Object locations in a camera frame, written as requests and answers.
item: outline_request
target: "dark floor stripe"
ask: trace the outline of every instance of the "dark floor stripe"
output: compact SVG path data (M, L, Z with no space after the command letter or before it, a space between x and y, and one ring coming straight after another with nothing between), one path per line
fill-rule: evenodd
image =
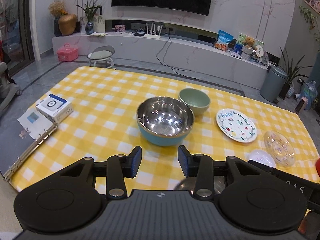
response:
M88 61L81 61L81 60L75 60L73 62L76 63L89 63ZM187 76L182 76L182 75L178 75L175 73L168 73L168 72L163 72L163 71L159 71L159 70L155 70L155 69L146 69L146 68L140 68L140 67L134 67L134 66L127 66L127 65L119 65L119 64L115 64L115 67L123 67L123 68L131 68L131 69L136 69L136 70L143 70L143 71L147 71L147 72L152 72L152 73L158 73L158 74L163 74L163 75L168 75L168 76L173 76L173 77L179 77L179 78L184 78L184 79L188 79L188 80L194 80L194 81L198 81L201 83L205 83L207 85L212 85L212 86L216 86L216 87L221 87L224 89L228 89L234 92L239 93L241 96L246 97L245 93L242 90L238 90L235 88L231 88L231 87L227 87L224 85L220 85L220 84L216 84L210 81L206 81L206 80L201 80L201 79L197 79L197 78L193 78L193 77L187 77Z
M28 87L30 87L32 84L34 84L36 81L38 81L44 75L48 74L51 70L55 69L57 66L61 65L62 63L63 62L59 62L57 65L53 66L52 68L50 68L46 72L44 72L41 76L38 76L35 80L33 80L30 84L28 84L24 89L22 89L22 91L25 91Z

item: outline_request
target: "tablecloth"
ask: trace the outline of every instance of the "tablecloth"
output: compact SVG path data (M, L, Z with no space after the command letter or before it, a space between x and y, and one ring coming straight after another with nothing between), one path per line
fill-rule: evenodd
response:
M246 160L252 150L265 149L265 132L276 130L290 141L296 156L294 166L277 167L301 178L319 181L315 169L318 152L294 113L183 81L83 66L48 92L70 100L74 112L26 160L12 176L11 184L20 191L83 157L105 161L112 155L129 154L140 145L142 162L136 178L125 179L128 192L134 188L173 189L184 178L177 147L159 147L146 141L137 127L136 110L147 98L177 98L179 91L188 87L200 89L211 98L209 109L203 116L196 117L193 130L183 141L192 154L202 153L220 161L230 155ZM215 120L217 112L223 108L233 108L250 117L257 127L257 139L245 144L224 135ZM105 193L105 182L105 178L97 178L95 188L100 193Z

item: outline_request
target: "trash can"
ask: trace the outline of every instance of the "trash can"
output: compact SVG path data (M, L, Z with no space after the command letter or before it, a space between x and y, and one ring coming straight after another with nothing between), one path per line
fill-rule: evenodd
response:
M260 95L270 102L273 102L279 95L288 75L280 68L272 65L267 74Z

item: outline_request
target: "sliding glass door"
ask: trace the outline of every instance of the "sliding glass door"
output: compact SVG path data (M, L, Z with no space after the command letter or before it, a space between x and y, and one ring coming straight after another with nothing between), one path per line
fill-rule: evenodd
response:
M10 75L34 60L28 4L29 0L0 0L0 56Z

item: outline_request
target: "metal lid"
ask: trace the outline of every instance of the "metal lid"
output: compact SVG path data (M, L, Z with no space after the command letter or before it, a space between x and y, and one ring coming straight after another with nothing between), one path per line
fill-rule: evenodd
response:
M284 72L281 68L278 68L275 65L271 65L271 71L274 72L275 74L277 74L278 76L282 77L282 78L287 78L288 77L286 72Z

